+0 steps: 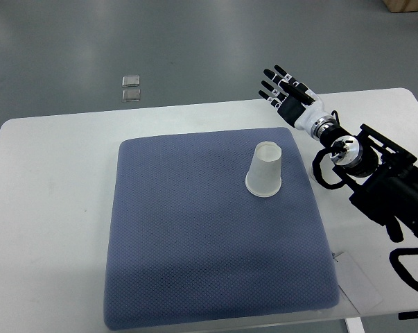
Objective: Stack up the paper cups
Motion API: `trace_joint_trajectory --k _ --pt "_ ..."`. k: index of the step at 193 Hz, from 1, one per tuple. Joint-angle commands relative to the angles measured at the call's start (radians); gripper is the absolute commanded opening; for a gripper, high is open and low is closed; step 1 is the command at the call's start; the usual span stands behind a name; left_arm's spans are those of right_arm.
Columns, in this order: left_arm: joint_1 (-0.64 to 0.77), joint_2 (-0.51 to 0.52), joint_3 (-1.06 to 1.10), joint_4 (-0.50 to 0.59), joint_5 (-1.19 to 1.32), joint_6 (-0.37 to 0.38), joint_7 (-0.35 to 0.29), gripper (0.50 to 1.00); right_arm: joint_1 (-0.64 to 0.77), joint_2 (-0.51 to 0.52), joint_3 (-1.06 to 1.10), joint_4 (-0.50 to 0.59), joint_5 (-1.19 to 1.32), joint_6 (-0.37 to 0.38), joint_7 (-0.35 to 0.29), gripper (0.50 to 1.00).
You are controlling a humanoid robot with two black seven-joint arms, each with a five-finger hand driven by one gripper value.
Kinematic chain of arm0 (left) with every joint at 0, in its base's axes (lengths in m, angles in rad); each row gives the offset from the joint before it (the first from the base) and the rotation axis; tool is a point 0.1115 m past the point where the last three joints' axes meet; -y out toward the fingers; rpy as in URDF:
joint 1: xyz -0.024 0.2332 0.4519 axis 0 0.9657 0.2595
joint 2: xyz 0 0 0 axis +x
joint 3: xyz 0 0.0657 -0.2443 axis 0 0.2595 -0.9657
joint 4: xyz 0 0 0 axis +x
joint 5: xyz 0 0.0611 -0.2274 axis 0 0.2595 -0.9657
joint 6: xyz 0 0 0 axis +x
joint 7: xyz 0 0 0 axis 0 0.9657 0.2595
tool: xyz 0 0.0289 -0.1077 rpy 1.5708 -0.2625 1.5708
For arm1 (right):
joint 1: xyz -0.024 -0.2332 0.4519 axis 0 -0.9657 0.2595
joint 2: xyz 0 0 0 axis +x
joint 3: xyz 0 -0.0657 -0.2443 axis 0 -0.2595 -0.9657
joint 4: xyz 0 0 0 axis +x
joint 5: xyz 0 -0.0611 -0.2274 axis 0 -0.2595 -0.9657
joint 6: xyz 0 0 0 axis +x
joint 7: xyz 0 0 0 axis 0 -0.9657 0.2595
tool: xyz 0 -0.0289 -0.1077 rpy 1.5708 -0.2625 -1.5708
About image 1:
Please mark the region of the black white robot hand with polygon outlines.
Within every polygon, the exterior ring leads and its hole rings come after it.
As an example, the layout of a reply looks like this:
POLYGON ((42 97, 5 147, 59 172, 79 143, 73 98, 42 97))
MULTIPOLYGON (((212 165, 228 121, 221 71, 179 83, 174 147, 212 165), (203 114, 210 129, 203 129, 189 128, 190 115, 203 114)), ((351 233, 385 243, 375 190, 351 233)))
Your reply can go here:
POLYGON ((320 124, 333 120, 324 110, 321 98, 279 65, 264 69, 263 73, 285 92, 262 80, 261 84, 269 94, 259 90, 259 96, 278 108, 277 113, 287 124, 298 130, 315 130, 320 124))

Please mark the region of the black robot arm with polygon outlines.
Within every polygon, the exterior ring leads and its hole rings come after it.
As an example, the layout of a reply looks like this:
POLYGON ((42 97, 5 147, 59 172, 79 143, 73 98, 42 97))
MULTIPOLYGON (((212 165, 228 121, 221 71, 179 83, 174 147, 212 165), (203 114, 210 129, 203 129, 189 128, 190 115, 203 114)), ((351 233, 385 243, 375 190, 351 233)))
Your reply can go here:
POLYGON ((263 73, 259 95, 323 146, 312 162, 314 179, 329 190, 348 186, 351 204, 384 226, 393 242, 403 241, 402 225, 418 238, 417 158, 365 124, 349 133, 336 111, 326 112, 322 99, 280 66, 263 73))

